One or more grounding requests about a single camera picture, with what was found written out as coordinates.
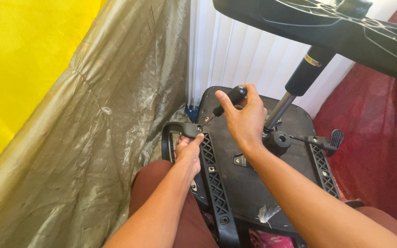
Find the screwdriver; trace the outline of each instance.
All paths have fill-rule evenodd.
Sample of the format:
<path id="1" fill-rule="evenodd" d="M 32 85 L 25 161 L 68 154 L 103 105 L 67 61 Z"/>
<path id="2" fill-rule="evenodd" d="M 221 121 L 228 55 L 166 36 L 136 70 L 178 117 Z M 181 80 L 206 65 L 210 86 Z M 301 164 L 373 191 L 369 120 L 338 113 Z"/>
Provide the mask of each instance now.
<path id="1" fill-rule="evenodd" d="M 228 93 L 228 97 L 231 100 L 231 103 L 233 105 L 238 104 L 239 102 L 241 102 L 244 97 L 247 95 L 247 89 L 246 87 L 244 87 L 243 85 L 239 85 L 236 86 L 235 88 L 233 88 L 229 93 Z M 219 105 L 217 108 L 215 108 L 212 111 L 212 116 L 211 118 L 209 118 L 201 127 L 200 129 L 202 129 L 209 121 L 212 120 L 212 118 L 214 117 L 219 117 L 223 114 L 224 109 L 222 107 L 222 105 Z"/>

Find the forearm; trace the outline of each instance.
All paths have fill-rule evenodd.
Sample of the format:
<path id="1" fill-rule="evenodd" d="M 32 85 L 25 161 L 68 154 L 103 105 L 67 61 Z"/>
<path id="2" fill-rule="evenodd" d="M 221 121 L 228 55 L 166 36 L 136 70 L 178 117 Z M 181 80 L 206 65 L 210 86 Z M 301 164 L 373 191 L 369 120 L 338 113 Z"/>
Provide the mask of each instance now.
<path id="1" fill-rule="evenodd" d="M 193 176 L 176 163 L 149 199 L 111 237 L 106 248 L 172 247 Z"/>
<path id="2" fill-rule="evenodd" d="M 263 146 L 243 150 L 310 247 L 397 247 L 397 236 L 337 200 Z"/>

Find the black screwdriver handle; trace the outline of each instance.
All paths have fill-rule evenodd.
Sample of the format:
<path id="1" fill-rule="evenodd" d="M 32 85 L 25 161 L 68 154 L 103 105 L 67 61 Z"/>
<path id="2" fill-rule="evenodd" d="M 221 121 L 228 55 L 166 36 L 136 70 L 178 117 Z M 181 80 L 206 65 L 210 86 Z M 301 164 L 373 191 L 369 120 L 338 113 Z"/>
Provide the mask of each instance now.
<path id="1" fill-rule="evenodd" d="M 244 87 L 243 85 L 239 85 L 236 86 L 235 88 L 233 88 L 229 93 L 228 93 L 228 97 L 231 100 L 233 105 L 236 105 L 238 103 L 240 103 L 244 97 L 247 95 L 247 89 L 246 87 Z M 224 112 L 224 109 L 221 105 L 218 105 L 217 108 L 215 108 L 212 113 L 216 116 L 219 117 L 220 115 L 222 115 Z"/>

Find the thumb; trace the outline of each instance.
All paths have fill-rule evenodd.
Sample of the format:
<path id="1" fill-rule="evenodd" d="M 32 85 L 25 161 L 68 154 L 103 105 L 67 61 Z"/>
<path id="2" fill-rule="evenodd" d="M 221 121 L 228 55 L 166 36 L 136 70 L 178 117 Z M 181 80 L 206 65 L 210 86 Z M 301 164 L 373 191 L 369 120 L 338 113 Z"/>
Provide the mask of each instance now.
<path id="1" fill-rule="evenodd" d="M 199 145 L 202 143 L 202 141 L 203 141 L 204 138 L 205 138 L 205 135 L 202 134 L 202 133 L 200 133 L 200 134 L 198 134 L 197 137 L 196 137 L 193 141 L 191 141 L 189 144 L 193 144 L 194 146 L 199 146 Z"/>
<path id="2" fill-rule="evenodd" d="M 225 94 L 223 91 L 221 90 L 216 91 L 215 96 L 217 97 L 218 101 L 220 102 L 225 112 L 232 112 L 234 110 L 237 110 L 232 104 L 228 95 Z"/>

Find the hand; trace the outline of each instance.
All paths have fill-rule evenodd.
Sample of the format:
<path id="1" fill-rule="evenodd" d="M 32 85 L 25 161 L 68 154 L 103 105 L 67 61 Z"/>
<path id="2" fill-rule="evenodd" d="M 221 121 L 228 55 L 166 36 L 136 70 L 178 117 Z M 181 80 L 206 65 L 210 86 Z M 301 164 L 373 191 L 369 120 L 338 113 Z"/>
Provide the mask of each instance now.
<path id="1" fill-rule="evenodd" d="M 187 166 L 190 169 L 191 176 L 194 177 L 200 172 L 200 144 L 205 138 L 204 134 L 199 134 L 191 141 L 190 138 L 184 137 L 176 146 L 176 164 Z"/>
<path id="2" fill-rule="evenodd" d="M 224 109 L 229 132 L 240 149 L 246 152 L 250 147 L 263 145 L 261 138 L 267 110 L 255 85 L 249 83 L 244 86 L 247 88 L 247 99 L 240 103 L 244 107 L 242 110 L 237 110 L 223 91 L 216 91 L 215 96 Z"/>

